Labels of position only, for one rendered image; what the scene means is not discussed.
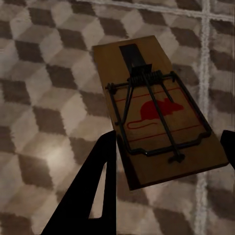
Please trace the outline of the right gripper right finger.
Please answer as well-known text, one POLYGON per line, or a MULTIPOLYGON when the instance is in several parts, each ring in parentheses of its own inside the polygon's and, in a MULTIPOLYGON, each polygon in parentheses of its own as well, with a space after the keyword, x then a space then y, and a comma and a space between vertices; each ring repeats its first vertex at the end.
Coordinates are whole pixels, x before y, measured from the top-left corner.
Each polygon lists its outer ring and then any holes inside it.
POLYGON ((224 130, 220 143, 224 148, 228 161, 235 170, 235 132, 224 130))

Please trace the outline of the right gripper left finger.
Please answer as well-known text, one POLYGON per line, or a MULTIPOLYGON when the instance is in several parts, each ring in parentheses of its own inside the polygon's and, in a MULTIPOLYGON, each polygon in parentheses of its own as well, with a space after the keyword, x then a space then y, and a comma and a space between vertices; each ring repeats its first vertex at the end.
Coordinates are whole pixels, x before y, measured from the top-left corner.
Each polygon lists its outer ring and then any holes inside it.
POLYGON ((116 131, 99 138, 41 235, 116 235, 116 131), (107 162, 101 218, 89 218, 107 162))

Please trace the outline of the mousetrap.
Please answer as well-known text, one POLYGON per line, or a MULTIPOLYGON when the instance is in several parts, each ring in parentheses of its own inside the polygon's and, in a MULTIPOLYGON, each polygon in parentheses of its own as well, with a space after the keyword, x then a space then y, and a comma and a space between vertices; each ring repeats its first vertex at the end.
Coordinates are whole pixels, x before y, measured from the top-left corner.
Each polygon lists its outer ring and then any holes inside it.
POLYGON ((130 191, 230 163, 154 35, 92 48, 130 191))

